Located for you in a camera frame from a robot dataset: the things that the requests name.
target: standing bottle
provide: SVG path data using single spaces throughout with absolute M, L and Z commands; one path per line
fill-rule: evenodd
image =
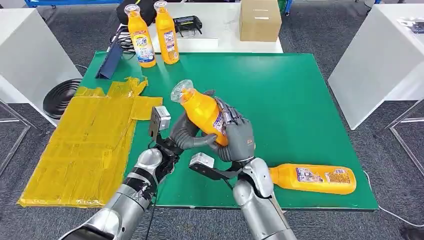
M 160 0 L 154 3 L 156 9 L 156 30 L 159 39 L 160 52 L 166 64 L 174 64 L 180 60 L 178 53 L 177 34 L 175 33 L 174 20 L 165 6 L 166 1 Z
M 346 195 L 357 187 L 354 172 L 344 166 L 285 163 L 269 168 L 269 174 L 283 189 Z
M 193 88 L 191 80 L 180 81 L 171 92 L 171 100 L 180 103 L 188 119 L 206 134 L 216 134 L 216 142 L 227 146 L 228 140 L 223 131 L 224 118 L 217 102 L 212 97 Z
M 129 4 L 124 11 L 128 15 L 128 31 L 138 63 L 142 68 L 153 67 L 156 65 L 155 51 L 147 24 L 140 16 L 140 7 L 137 4 Z

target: gray carpet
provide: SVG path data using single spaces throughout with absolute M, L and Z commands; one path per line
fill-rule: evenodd
M 327 79 L 364 20 L 366 10 L 362 2 L 297 1 L 290 17 L 282 20 L 283 50 L 313 53 Z M 49 18 L 48 26 L 75 64 L 88 65 L 95 50 L 107 48 L 109 36 L 118 26 L 114 5 L 59 6 L 54 13 L 41 7 L 39 11 Z M 357 130 L 347 132 L 363 169 L 370 175 L 379 204 L 414 223 L 424 223 L 423 177 L 389 132 L 382 138 L 374 137 L 377 130 L 411 104 L 385 102 Z M 53 130 L 29 105 L 13 107 L 44 131 Z M 9 150 L 9 142 L 18 137 L 20 129 L 15 129 L 16 126 L 19 128 L 15 123 L 0 124 L 0 157 Z M 398 130 L 418 158 L 424 160 L 423 125 L 404 124 Z M 0 178 L 0 240 L 57 239 L 96 211 L 15 205 L 50 135 L 29 132 Z M 401 240 L 401 229 L 406 226 L 382 211 L 291 211 L 285 215 L 300 240 Z M 133 239 L 144 238 L 148 216 L 141 221 Z M 158 208 L 149 239 L 245 240 L 251 239 L 251 235 L 238 210 Z

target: white bottle cap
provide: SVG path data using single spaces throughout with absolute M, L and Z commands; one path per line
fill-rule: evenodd
M 153 6 L 154 6 L 154 9 L 155 9 L 156 11 L 158 11 L 158 10 L 159 10 L 159 8 L 164 8 L 167 4 L 168 4 L 168 2 L 167 2 L 167 1 L 160 0 L 160 1 L 155 2 L 155 3 L 153 4 Z
M 128 4 L 124 7 L 123 11 L 128 15 L 132 11 L 140 12 L 140 7 L 137 4 Z
M 180 81 L 176 86 L 173 87 L 171 92 L 171 101 L 176 103 L 182 102 L 183 89 L 189 90 L 193 89 L 193 82 L 189 79 Z

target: robot finger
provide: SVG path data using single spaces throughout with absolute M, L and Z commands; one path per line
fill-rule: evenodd
M 244 123 L 244 122 L 243 122 L 243 120 L 242 120 L 242 118 L 240 118 L 240 117 L 235 118 L 234 122 L 235 122 L 235 124 L 237 124 L 237 125 L 241 125 L 241 124 L 243 124 L 243 123 Z
M 232 106 L 228 106 L 228 109 L 229 109 L 229 114 L 231 115 L 232 120 L 235 121 L 239 117 L 237 110 Z
M 230 124 L 233 121 L 233 118 L 231 117 L 228 105 L 217 96 L 215 97 L 215 101 L 218 104 L 220 112 L 222 113 L 224 119 L 224 126 Z
M 204 95 L 208 95 L 209 97 L 212 97 L 213 95 L 215 95 L 215 90 L 207 90 L 203 93 Z

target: cardboard box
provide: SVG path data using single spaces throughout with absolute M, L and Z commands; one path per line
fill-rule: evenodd
M 241 0 L 240 41 L 275 42 L 281 27 L 277 0 Z

